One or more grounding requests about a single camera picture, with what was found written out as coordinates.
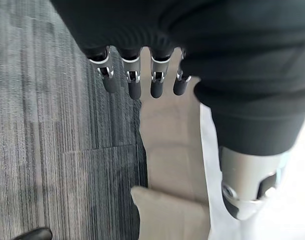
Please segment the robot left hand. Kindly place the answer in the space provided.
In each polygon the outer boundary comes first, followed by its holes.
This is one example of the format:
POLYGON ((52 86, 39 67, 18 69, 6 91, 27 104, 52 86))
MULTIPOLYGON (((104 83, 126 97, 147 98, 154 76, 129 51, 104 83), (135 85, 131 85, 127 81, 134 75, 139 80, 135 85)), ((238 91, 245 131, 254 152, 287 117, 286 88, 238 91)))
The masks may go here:
POLYGON ((108 46, 124 60, 149 47, 158 71, 173 49, 211 110, 222 198, 237 220, 256 213, 305 121, 305 0, 54 0, 95 64, 108 46))

